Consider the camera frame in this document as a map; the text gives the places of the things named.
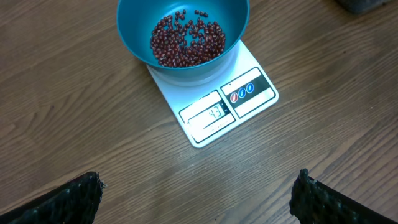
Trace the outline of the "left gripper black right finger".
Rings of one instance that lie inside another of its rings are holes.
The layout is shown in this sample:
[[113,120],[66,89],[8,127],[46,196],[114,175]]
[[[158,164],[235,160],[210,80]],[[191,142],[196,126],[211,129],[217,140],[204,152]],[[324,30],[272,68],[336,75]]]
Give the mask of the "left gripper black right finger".
[[307,169],[294,181],[289,207],[301,224],[397,224],[313,179]]

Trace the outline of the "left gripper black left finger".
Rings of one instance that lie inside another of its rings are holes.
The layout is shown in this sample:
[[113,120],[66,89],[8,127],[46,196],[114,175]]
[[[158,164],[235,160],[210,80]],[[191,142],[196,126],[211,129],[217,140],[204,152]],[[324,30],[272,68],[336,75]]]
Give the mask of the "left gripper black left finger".
[[99,209],[104,182],[87,172],[3,215],[7,224],[92,224]]

